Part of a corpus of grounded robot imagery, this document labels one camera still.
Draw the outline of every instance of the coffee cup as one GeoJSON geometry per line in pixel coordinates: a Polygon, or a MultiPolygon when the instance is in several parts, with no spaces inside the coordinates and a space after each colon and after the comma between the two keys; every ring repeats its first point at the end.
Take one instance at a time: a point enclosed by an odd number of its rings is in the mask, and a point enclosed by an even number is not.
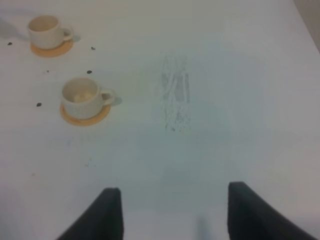
{"type": "Polygon", "coordinates": [[[98,115],[104,105],[112,104],[116,94],[111,89],[101,87],[89,78],[74,78],[62,88],[61,101],[65,112],[76,119],[90,119],[98,115]]]}
{"type": "Polygon", "coordinates": [[[62,28],[59,19],[51,15],[41,15],[32,19],[27,29],[31,43],[44,50],[59,47],[74,37],[71,27],[62,28]]]}

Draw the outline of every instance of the orange coaster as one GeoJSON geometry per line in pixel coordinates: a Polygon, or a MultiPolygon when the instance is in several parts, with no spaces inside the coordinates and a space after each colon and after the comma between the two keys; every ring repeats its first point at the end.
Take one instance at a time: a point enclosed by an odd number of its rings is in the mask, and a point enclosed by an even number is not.
{"type": "Polygon", "coordinates": [[[70,40],[70,41],[64,41],[60,46],[53,49],[41,49],[36,47],[32,43],[30,44],[30,48],[31,48],[31,51],[39,57],[53,58],[53,57],[57,57],[65,54],[72,48],[73,45],[74,45],[74,41],[70,40]]]}
{"type": "Polygon", "coordinates": [[[69,116],[66,113],[64,106],[61,104],[60,105],[60,114],[61,114],[61,117],[67,123],[72,124],[72,125],[76,125],[76,126],[85,127],[85,126],[90,126],[90,125],[94,125],[94,124],[101,122],[108,115],[108,113],[110,112],[110,109],[111,109],[111,105],[106,105],[106,106],[103,106],[101,112],[98,115],[96,115],[92,118],[77,119],[72,116],[69,116]]]}

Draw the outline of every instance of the cup rim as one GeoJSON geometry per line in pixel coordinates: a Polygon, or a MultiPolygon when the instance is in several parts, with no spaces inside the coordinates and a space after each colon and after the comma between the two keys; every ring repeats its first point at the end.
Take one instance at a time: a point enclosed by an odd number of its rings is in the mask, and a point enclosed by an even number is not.
{"type": "Polygon", "coordinates": [[[32,33],[45,34],[45,33],[48,33],[48,32],[50,32],[50,31],[52,31],[53,29],[58,28],[59,25],[60,25],[60,21],[59,21],[59,18],[57,18],[56,16],[54,16],[54,15],[39,15],[39,16],[36,16],[36,17],[32,18],[32,19],[29,21],[29,23],[28,23],[28,25],[27,25],[27,28],[28,28],[28,30],[29,30],[30,32],[32,32],[32,33]],[[52,28],[50,28],[50,29],[47,29],[47,30],[44,30],[44,31],[34,31],[34,30],[32,30],[32,29],[30,28],[30,23],[31,23],[33,20],[35,20],[35,19],[37,19],[37,18],[40,18],[40,17],[51,17],[51,18],[55,18],[55,19],[57,20],[57,24],[56,24],[54,27],[52,27],[52,28]]]}
{"type": "Polygon", "coordinates": [[[95,80],[93,80],[93,79],[91,79],[91,78],[88,78],[88,77],[74,77],[74,78],[72,78],[72,79],[70,79],[70,80],[68,80],[68,81],[66,81],[66,82],[64,83],[64,85],[63,85],[63,87],[62,87],[62,89],[61,89],[61,91],[60,91],[60,97],[61,97],[61,99],[62,99],[63,102],[66,102],[66,103],[69,104],[69,105],[81,106],[81,105],[86,105],[86,104],[94,101],[94,100],[97,98],[97,96],[100,94],[100,91],[101,91],[101,88],[100,88],[100,86],[98,85],[98,83],[97,83],[95,80]],[[88,100],[86,100],[86,101],[82,101],[82,102],[69,101],[69,100],[67,100],[67,99],[64,97],[63,91],[64,91],[64,89],[65,89],[65,87],[66,87],[66,85],[67,85],[68,83],[70,83],[71,81],[74,81],[74,80],[78,80],[78,79],[86,79],[86,80],[92,81],[92,82],[95,84],[95,86],[96,86],[96,93],[94,94],[94,96],[92,96],[90,99],[88,99],[88,100]]]}

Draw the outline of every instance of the white tabletop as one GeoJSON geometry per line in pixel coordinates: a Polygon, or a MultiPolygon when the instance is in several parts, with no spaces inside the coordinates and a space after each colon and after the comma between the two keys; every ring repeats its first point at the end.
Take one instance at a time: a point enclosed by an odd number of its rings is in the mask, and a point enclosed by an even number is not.
{"type": "Polygon", "coordinates": [[[320,55],[291,0],[2,0],[0,62],[0,239],[54,240],[119,187],[127,240],[227,240],[230,181],[320,238],[320,55]],[[31,53],[40,14],[70,52],[31,53]],[[121,98],[97,125],[60,117],[77,76],[121,98]]]}

